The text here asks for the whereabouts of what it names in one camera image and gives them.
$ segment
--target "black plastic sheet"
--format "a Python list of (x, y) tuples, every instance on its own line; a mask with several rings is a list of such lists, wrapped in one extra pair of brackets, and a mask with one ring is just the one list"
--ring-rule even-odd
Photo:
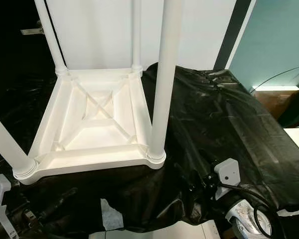
[[(150, 115), (156, 72), (154, 64), (142, 77)], [(25, 151), (54, 81), (43, 83), (25, 87), (35, 101), (23, 94), (18, 98), (18, 105), (24, 100), (20, 108), (10, 104), (13, 117), (4, 114), (4, 125)], [(29, 107), (31, 116), (24, 114)], [(214, 202), (206, 190), (204, 178), (215, 164), (231, 157), (239, 162), (241, 187), (258, 192), (277, 209), (299, 206), (298, 147), (229, 71), (176, 68), (165, 150), (167, 159), (159, 170), (134, 166), (46, 177), (21, 185), (5, 202), (12, 212), (10, 202), (26, 199), (21, 208), (40, 218), (38, 233), (49, 238), (87, 238), (103, 231), (100, 198), (123, 214), (124, 228), (130, 231), (152, 231), (180, 220), (197, 225), (224, 218), (226, 203), (236, 197), (253, 202), (248, 194), (237, 192), (227, 195), (225, 202)], [(1, 157), (0, 173), (11, 178)], [(73, 193), (65, 198), (69, 191)], [(21, 221), (15, 220), (19, 231)], [(24, 235), (36, 233), (24, 231)]]

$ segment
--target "black tarp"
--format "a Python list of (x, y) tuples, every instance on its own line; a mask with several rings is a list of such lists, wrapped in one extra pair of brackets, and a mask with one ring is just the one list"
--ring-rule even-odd
[[(153, 64), (142, 77), (151, 116), (156, 72), (157, 64)], [(54, 79), (27, 81), (8, 91), (9, 104), (0, 112), (25, 151), (54, 85)], [(121, 212), (125, 229), (134, 232), (164, 228), (180, 220), (196, 225), (224, 218), (225, 203), (210, 199), (203, 179), (215, 164), (229, 157), (239, 162), (241, 187), (258, 192), (277, 209), (299, 206), (299, 149), (229, 71), (176, 68), (165, 150), (165, 165), (159, 170), (124, 167), (51, 176), (21, 185), (5, 198), (9, 215), (13, 216), (16, 203), (12, 201), (17, 198), (25, 202), (23, 209), (38, 217), (53, 212), (41, 220), (44, 233), (40, 234), (50, 238), (87, 238), (89, 233), (103, 231), (100, 198)], [(11, 178), (11, 169), (1, 157), (0, 173)], [(69, 191), (71, 196), (62, 199)], [(231, 192), (229, 197), (237, 194)], [(248, 194), (239, 196), (250, 199)], [(62, 203), (52, 210), (56, 202)], [(15, 219), (18, 223), (21, 230), (24, 225)]]

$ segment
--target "white plastic stool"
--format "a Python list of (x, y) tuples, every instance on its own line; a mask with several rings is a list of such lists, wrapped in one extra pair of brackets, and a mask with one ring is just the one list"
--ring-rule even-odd
[(165, 0), (153, 126), (141, 83), (141, 0), (133, 1), (133, 64), (68, 70), (44, 0), (35, 0), (58, 79), (28, 155), (0, 122), (0, 154), (23, 184), (44, 176), (145, 164), (163, 166), (182, 0)]

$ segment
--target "white leg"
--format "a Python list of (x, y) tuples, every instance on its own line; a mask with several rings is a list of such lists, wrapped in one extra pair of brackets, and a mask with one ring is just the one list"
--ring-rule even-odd
[(165, 157), (164, 144), (175, 65), (177, 63), (181, 10), (182, 0), (164, 1), (152, 135), (148, 152), (148, 156), (152, 160), (159, 161)]
[(58, 43), (56, 41), (56, 37), (53, 32), (52, 24), (50, 22), (49, 15), (44, 4), (44, 0), (34, 0), (34, 1), (41, 20), (46, 41), (48, 42), (50, 52), (55, 64), (55, 73), (57, 75), (61, 75), (67, 71), (67, 68), (63, 62), (63, 58)]
[(133, 0), (133, 63), (132, 70), (140, 72), (141, 65), (141, 0)]
[(32, 172), (36, 163), (29, 158), (0, 122), (0, 154), (10, 164), (15, 175)]

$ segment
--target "teal wall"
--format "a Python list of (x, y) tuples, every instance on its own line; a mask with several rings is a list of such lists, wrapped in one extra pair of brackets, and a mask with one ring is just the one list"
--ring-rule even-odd
[[(257, 0), (229, 69), (250, 90), (297, 66), (299, 0)], [(293, 70), (266, 85), (297, 85), (298, 74)]]

